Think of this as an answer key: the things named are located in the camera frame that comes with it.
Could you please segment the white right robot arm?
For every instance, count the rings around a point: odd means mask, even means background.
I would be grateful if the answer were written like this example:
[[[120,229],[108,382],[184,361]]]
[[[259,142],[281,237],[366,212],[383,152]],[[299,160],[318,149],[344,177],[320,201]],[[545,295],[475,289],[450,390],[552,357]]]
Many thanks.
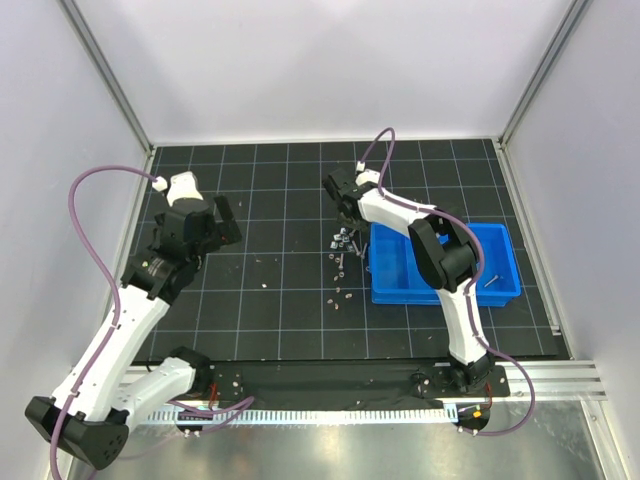
[[[486,388],[495,352],[484,335],[476,284],[484,253],[470,228],[457,217],[410,201],[379,185],[381,174],[366,169],[355,176],[338,169],[322,186],[338,210],[338,219],[354,230],[372,224],[405,236],[422,280],[435,290],[448,331],[450,375],[462,393]]]

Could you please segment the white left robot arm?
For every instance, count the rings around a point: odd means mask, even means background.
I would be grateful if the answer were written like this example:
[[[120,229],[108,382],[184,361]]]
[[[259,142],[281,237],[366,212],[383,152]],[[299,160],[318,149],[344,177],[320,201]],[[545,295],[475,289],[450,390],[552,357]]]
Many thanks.
[[[152,243],[131,257],[117,299],[81,360],[25,416],[54,451],[96,470],[111,465],[129,434],[164,403],[213,384],[210,359],[186,346],[126,388],[121,380],[154,326],[190,285],[207,254],[242,238],[225,196],[180,198],[156,218]]]

